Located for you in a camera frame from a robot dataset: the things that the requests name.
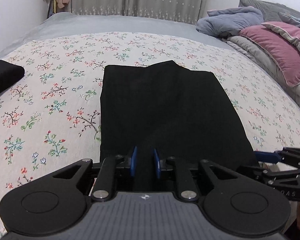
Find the metal pin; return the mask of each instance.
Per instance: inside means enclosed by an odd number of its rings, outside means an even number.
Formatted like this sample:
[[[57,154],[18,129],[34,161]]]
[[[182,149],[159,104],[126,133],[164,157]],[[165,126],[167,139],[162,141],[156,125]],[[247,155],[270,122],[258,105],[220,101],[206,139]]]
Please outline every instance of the metal pin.
[[[192,199],[197,196],[197,193],[195,193],[192,190],[185,190],[181,193],[181,197],[186,198],[186,199]]]
[[[105,190],[96,190],[94,193],[92,193],[92,195],[95,197],[95,198],[106,198],[109,196],[109,193]]]

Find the gray bedsheet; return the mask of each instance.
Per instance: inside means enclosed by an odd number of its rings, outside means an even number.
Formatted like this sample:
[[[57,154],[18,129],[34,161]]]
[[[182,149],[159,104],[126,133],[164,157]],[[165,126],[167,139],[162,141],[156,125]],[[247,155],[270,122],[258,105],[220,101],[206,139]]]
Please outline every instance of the gray bedsheet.
[[[142,32],[171,35],[198,41],[207,45],[234,50],[231,46],[214,37],[198,33],[195,25],[132,16],[75,15],[61,12],[51,16],[25,36],[13,42],[0,52],[0,59],[21,45],[57,37],[102,32]]]
[[[300,107],[300,84],[289,87],[279,67],[260,46],[242,36],[233,36],[223,41],[263,68]]]

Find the floral bedspread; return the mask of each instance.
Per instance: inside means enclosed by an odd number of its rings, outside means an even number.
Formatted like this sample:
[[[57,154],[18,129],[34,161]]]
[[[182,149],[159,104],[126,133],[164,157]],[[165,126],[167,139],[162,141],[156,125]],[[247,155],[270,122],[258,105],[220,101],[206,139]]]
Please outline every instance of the floral bedspread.
[[[99,160],[106,65],[174,60],[211,71],[254,149],[300,147],[300,109],[238,52],[146,33],[98,33],[29,42],[4,60],[26,74],[0,97],[0,200],[11,189],[81,158]],[[0,236],[5,233],[0,221]]]

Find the gray pillow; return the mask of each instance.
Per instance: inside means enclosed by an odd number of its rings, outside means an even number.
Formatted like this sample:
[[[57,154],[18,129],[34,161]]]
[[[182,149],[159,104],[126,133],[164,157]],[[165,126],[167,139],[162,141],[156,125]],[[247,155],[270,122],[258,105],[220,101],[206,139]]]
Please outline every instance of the gray pillow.
[[[300,18],[300,12],[279,3],[270,3],[260,0],[240,0],[239,7],[244,6],[253,6],[259,9],[262,12],[265,22],[282,22],[278,15],[279,12]]]
[[[293,26],[300,28],[300,18],[294,17],[292,15],[280,13],[280,12],[278,13],[278,15],[284,23],[288,23],[288,24],[291,24]]]

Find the black fabric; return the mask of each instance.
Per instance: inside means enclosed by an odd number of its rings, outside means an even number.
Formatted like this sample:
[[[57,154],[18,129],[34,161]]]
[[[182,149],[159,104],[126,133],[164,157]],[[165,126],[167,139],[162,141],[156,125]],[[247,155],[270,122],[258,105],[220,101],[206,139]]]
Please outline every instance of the black fabric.
[[[0,60],[0,93],[18,82],[24,75],[23,67]]]
[[[149,67],[108,65],[101,92],[100,161],[138,146],[135,190],[149,190],[161,157],[209,159],[236,170],[258,164],[239,116],[213,73],[174,61]]]

